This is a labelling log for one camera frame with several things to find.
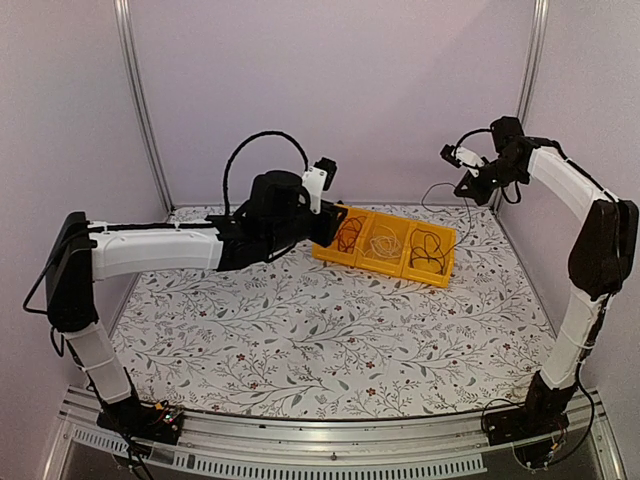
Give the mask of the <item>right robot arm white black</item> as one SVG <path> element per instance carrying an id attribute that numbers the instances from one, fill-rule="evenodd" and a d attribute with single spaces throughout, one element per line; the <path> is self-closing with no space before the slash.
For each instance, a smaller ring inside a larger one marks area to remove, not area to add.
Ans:
<path id="1" fill-rule="evenodd" d="M 595 346 L 608 304 L 631 273 L 639 209 L 598 183 L 558 141 L 526 135 L 518 118 L 503 116 L 485 131 L 496 152 L 492 161 L 460 142 L 440 152 L 443 160 L 466 171 L 455 196 L 482 206 L 496 191 L 536 180 L 581 223 L 568 259 L 568 306 L 556 343 L 538 373 L 548 390 L 565 390 L 576 384 L 576 373 Z"/>

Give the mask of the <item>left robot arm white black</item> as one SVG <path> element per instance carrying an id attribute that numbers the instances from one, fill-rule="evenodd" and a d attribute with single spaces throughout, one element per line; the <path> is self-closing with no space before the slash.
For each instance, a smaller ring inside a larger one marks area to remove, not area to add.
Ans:
<path id="1" fill-rule="evenodd" d="M 323 158 L 303 175 L 260 174 L 234 213 L 195 223 L 91 223 L 82 212 L 68 215 L 47 263 L 46 316 L 126 433 L 141 433 L 149 415 L 132 399 L 134 388 L 99 323 L 94 283 L 151 271 L 242 270 L 271 263 L 304 240 L 327 247 L 347 214 L 322 198 L 335 173 L 335 163 Z"/>

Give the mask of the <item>yellow bin far compartment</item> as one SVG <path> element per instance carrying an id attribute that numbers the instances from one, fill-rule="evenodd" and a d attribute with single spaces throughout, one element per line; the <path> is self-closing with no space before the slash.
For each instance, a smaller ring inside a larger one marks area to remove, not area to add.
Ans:
<path id="1" fill-rule="evenodd" d="M 354 267 L 362 253 L 362 244 L 368 227 L 373 218 L 373 212 L 347 206 L 348 215 L 341 224 L 337 235 L 328 248 L 316 244 L 312 246 L 312 256 L 317 260 L 334 262 Z"/>

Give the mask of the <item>yellow bin compartment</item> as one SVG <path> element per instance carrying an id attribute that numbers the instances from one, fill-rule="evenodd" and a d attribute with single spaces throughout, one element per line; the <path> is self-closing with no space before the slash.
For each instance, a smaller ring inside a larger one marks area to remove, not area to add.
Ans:
<path id="1" fill-rule="evenodd" d="M 412 221 L 390 214 L 373 212 L 356 267 L 375 273 L 400 277 L 407 260 L 407 242 Z"/>
<path id="2" fill-rule="evenodd" d="M 347 206 L 348 215 L 341 224 L 337 235 L 328 248 L 316 244 L 312 246 L 312 256 L 317 260 L 334 262 L 354 267 L 362 253 L 362 244 L 368 227 L 373 218 L 373 212 Z"/>

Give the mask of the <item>yellow bin middle compartment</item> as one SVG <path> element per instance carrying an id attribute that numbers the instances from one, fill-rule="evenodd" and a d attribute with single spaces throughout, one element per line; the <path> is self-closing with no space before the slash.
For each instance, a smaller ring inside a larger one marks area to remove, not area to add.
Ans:
<path id="1" fill-rule="evenodd" d="M 407 242 L 412 221 L 390 214 L 373 212 L 356 267 L 375 273 L 400 277 L 407 260 Z"/>

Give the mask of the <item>floral patterned table mat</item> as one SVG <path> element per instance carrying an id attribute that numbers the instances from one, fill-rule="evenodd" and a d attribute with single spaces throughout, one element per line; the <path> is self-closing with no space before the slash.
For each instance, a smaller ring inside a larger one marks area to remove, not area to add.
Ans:
<path id="1" fill-rule="evenodd" d="M 112 337 L 139 395 L 269 417 L 407 417 L 521 400 L 554 336 L 493 215 L 388 206 L 464 236 L 447 288 L 316 260 L 140 277 Z"/>

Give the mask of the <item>right aluminium frame post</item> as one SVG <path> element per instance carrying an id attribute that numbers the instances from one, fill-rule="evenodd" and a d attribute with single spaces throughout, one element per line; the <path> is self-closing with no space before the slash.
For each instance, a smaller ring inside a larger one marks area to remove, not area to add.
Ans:
<path id="1" fill-rule="evenodd" d="M 522 126 L 526 125 L 533 102 L 537 75 L 544 50 L 549 6 L 549 0 L 536 0 L 534 2 L 529 46 L 516 108 L 516 117 L 520 120 Z"/>

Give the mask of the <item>aluminium frame post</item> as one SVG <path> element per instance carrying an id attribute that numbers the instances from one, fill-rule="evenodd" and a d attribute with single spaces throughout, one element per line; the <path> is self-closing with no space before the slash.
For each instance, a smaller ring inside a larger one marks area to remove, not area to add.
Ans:
<path id="1" fill-rule="evenodd" d="M 136 51 L 131 2 L 127 0 L 114 0 L 113 6 L 125 73 L 143 148 L 160 203 L 167 213 L 172 213 L 174 210 L 174 202 L 155 138 Z"/>
<path id="2" fill-rule="evenodd" d="M 549 6 L 549 0 L 536 0 L 534 2 L 529 46 L 516 108 L 516 117 L 520 120 L 522 126 L 526 125 L 533 102 L 537 75 L 544 50 Z"/>

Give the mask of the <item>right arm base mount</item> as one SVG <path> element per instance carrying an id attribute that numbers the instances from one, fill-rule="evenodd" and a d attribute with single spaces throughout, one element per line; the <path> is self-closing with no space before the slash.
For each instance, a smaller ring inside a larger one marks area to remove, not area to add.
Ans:
<path id="1" fill-rule="evenodd" d="M 508 410 L 483 413 L 481 428 L 491 446 L 549 436 L 569 426 L 565 413 L 568 402 L 578 388 L 573 380 L 569 387 L 552 389 L 536 372 L 529 385 L 524 403 Z M 524 467 L 540 469 L 553 460 L 559 442 L 547 438 L 514 449 L 516 460 Z"/>

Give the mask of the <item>aluminium front rail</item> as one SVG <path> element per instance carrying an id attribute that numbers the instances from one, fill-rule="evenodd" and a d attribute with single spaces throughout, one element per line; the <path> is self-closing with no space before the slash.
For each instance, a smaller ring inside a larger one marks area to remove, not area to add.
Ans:
<path id="1" fill-rule="evenodd" d="M 97 423 L 99 405 L 70 388 L 45 459 L 47 479 L 624 479 L 596 393 L 573 398 L 568 424 L 506 436 L 512 406 L 353 421 L 264 419 L 188 411 L 173 445 L 137 452 Z"/>

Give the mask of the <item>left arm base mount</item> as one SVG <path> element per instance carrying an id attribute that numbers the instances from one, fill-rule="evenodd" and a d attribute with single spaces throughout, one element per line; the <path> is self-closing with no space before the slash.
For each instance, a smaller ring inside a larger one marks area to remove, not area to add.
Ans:
<path id="1" fill-rule="evenodd" d="M 142 403 L 138 397 L 109 404 L 102 402 L 97 425 L 103 429 L 156 443 L 176 445 L 184 423 L 184 409 L 162 401 Z"/>

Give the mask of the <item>left aluminium frame post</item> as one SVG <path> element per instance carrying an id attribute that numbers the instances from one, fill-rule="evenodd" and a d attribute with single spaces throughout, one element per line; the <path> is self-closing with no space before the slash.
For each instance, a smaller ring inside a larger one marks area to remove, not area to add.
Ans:
<path id="1" fill-rule="evenodd" d="M 160 203 L 167 213 L 172 213 L 174 210 L 174 202 L 155 138 L 136 51 L 131 2 L 127 0 L 114 0 L 113 6 L 125 73 L 143 148 Z"/>

